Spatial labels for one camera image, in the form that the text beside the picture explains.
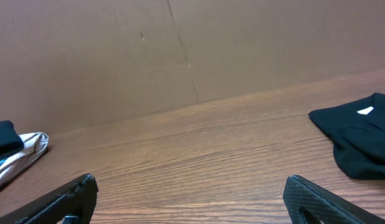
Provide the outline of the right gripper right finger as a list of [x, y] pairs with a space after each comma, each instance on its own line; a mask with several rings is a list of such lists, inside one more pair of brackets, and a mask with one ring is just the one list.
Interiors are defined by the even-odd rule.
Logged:
[[385, 224], [385, 219], [299, 175], [287, 178], [283, 201], [292, 224]]

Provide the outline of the black t-shirt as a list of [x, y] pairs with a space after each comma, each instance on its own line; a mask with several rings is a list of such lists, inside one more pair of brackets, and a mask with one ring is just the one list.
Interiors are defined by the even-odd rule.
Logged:
[[11, 121], [0, 121], [0, 161], [18, 153], [24, 143], [14, 129]]

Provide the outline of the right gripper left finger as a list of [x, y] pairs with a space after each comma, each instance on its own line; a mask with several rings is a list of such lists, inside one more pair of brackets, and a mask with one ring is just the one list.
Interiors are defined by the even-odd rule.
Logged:
[[90, 174], [65, 185], [0, 217], [0, 224], [89, 224], [96, 207], [98, 186]]

